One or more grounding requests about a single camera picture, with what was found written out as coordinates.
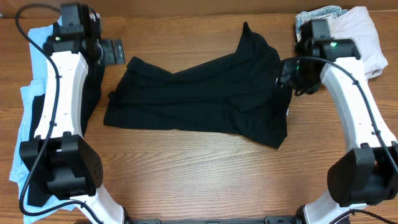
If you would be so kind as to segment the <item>black t-shirt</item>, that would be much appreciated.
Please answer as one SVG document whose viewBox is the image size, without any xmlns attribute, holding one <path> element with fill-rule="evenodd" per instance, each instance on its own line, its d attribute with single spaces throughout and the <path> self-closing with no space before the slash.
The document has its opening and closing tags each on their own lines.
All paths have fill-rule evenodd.
<svg viewBox="0 0 398 224">
<path fill-rule="evenodd" d="M 290 88 L 280 57 L 248 24 L 234 53 L 177 73 L 133 57 L 109 94 L 103 123 L 125 129 L 242 135 L 278 148 L 287 137 Z"/>
</svg>

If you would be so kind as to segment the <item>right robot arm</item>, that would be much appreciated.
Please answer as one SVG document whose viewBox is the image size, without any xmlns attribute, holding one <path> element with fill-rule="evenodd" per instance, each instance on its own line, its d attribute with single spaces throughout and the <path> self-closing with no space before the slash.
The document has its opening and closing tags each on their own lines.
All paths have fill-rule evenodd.
<svg viewBox="0 0 398 224">
<path fill-rule="evenodd" d="M 349 216 L 397 195 L 397 139 L 384 122 L 351 39 L 334 39 L 326 20 L 301 26 L 296 56 L 284 59 L 277 78 L 296 96 L 329 91 L 345 135 L 345 155 L 327 173 L 327 189 L 292 217 L 267 223 L 348 223 Z"/>
</svg>

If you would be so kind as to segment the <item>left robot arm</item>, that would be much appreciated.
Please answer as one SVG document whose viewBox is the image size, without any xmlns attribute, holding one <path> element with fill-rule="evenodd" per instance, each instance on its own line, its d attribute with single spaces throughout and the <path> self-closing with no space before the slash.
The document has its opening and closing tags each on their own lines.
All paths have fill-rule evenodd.
<svg viewBox="0 0 398 224">
<path fill-rule="evenodd" d="M 120 40 L 101 38 L 101 19 L 85 4 L 61 4 L 62 23 L 39 47 L 47 62 L 44 104 L 33 138 L 20 145 L 29 173 L 19 208 L 49 212 L 49 198 L 75 205 L 92 223 L 131 223 L 103 185 L 100 156 L 84 140 L 82 126 L 98 102 L 107 65 L 125 62 Z"/>
</svg>

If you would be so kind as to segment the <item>folded denim garment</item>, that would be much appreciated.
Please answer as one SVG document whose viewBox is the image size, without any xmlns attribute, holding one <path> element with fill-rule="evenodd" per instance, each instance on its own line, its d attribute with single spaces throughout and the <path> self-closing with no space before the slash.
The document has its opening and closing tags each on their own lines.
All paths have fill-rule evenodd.
<svg viewBox="0 0 398 224">
<path fill-rule="evenodd" d="M 340 6 L 325 6 L 312 11 L 302 11 L 295 16 L 295 34 L 299 41 L 301 39 L 301 26 L 311 20 L 326 19 L 328 21 L 336 19 L 348 12 Z"/>
</svg>

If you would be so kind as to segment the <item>beige folded shorts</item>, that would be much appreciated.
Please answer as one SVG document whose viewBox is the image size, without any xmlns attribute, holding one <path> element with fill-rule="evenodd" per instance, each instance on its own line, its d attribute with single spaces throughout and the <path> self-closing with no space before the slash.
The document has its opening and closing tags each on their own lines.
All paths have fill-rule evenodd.
<svg viewBox="0 0 398 224">
<path fill-rule="evenodd" d="M 382 53 L 377 30 L 365 6 L 356 6 L 327 22 L 334 39 L 351 39 L 355 42 L 364 63 L 366 79 L 382 74 L 388 61 Z"/>
</svg>

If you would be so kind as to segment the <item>light blue shirt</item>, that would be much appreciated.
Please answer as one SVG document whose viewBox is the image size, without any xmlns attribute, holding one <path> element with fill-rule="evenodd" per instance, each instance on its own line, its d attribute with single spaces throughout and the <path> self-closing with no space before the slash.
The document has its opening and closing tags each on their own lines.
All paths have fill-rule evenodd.
<svg viewBox="0 0 398 224">
<path fill-rule="evenodd" d="M 37 45 L 43 47 L 43 44 L 47 40 L 47 37 L 53 34 L 53 26 L 49 25 L 44 27 L 34 27 L 32 29 L 29 29 L 27 34 Z M 29 140 L 30 128 L 33 124 L 32 107 L 33 107 L 34 97 L 44 96 L 47 84 L 46 58 L 32 44 L 29 44 L 29 48 L 30 48 L 30 58 L 32 64 L 32 75 L 30 75 L 31 77 L 30 85 L 23 86 L 20 88 L 24 112 L 19 127 L 19 131 L 17 134 L 17 141 L 14 151 L 14 158 L 12 162 L 12 169 L 9 174 L 9 180 L 15 182 L 18 185 L 17 200 L 19 200 L 22 188 L 25 184 L 27 176 L 29 175 L 29 171 L 19 155 L 20 144 L 23 141 Z M 55 196 L 51 196 L 43 207 L 35 207 L 27 204 L 27 195 L 26 195 L 24 199 L 24 207 L 29 212 L 37 213 L 39 211 L 52 208 L 56 205 L 60 205 L 65 202 L 66 200 L 59 200 Z M 39 215 L 37 217 L 30 217 L 24 215 L 23 222 L 34 223 L 37 220 L 43 219 L 55 213 L 55 211 L 57 210 L 46 213 L 44 215 Z"/>
</svg>

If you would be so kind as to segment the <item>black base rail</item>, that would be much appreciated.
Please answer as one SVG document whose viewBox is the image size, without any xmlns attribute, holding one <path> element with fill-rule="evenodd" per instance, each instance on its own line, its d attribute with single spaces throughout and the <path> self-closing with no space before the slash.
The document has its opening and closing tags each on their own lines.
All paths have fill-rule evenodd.
<svg viewBox="0 0 398 224">
<path fill-rule="evenodd" d="M 160 219 L 130 219 L 130 224 L 293 224 L 302 223 L 296 221 L 294 216 L 266 216 L 264 218 L 243 219 L 210 219 L 210 220 L 160 220 Z"/>
</svg>

